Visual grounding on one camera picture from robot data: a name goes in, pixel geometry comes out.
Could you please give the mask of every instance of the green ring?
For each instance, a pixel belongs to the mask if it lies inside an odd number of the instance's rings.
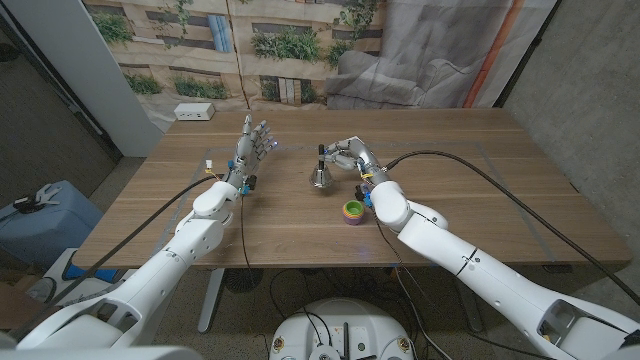
[[[360,215],[364,212],[364,207],[359,201],[351,200],[348,203],[344,204],[345,210],[350,215]]]

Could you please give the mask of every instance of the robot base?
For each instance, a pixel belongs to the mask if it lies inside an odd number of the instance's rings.
[[[411,360],[411,346],[402,325],[386,312],[364,301],[331,298],[311,303],[287,318],[274,334],[269,358]]]

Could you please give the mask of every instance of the blue container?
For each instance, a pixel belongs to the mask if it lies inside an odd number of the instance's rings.
[[[68,181],[52,184],[49,191],[62,190],[46,205],[31,214],[14,214],[0,222],[0,248],[18,260],[49,269],[62,252],[77,248],[98,224],[102,212]],[[0,210],[0,218],[15,209],[8,205]]]

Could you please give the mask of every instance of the colorful stacking cup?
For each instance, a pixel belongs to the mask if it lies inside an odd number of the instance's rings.
[[[358,225],[364,216],[364,206],[359,201],[351,200],[342,207],[344,222],[349,225]]]

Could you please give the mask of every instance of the green plant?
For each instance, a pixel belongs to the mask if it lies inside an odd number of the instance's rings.
[[[199,81],[192,77],[177,76],[173,79],[178,94],[206,99],[226,99],[227,88],[220,81]]]
[[[184,40],[184,36],[187,35],[187,24],[189,23],[189,17],[191,17],[189,10],[184,8],[184,6],[187,4],[192,5],[193,0],[175,0],[175,3],[173,4],[173,6],[169,6],[169,4],[166,4],[164,8],[162,7],[158,8],[160,10],[164,10],[164,16],[162,16],[158,20],[159,25],[156,26],[154,29],[161,31],[162,33],[166,33],[167,26],[171,27],[169,20],[175,16],[177,18],[176,22],[178,23],[178,25],[180,25],[180,28],[182,29],[182,35],[180,35],[180,41]],[[172,9],[175,10],[177,13],[174,14],[171,11]],[[166,44],[165,47],[169,49],[171,48],[171,44]]]
[[[303,82],[300,84],[300,88],[302,91],[301,100],[303,104],[309,104],[318,99],[316,88],[313,87],[310,82]]]
[[[260,58],[299,59],[315,63],[320,59],[317,33],[311,29],[296,34],[293,26],[277,34],[258,32],[251,38],[251,45]]]
[[[124,74],[124,78],[127,79],[131,90],[136,94],[153,95],[162,92],[162,86],[153,76]]]
[[[127,41],[131,41],[133,34],[127,27],[127,19],[124,16],[95,13],[91,17],[107,44],[125,44]]]
[[[354,41],[336,40],[335,43],[329,46],[325,60],[332,70],[338,67],[340,56],[346,51],[352,50],[353,45]]]
[[[278,92],[278,84],[275,81],[263,81],[260,86],[262,89],[262,97],[267,101],[280,101]]]
[[[373,15],[378,10],[380,0],[348,0],[347,11],[340,11],[340,17],[333,19],[333,24],[343,23],[353,28],[351,40],[360,39],[362,33],[369,27]]]

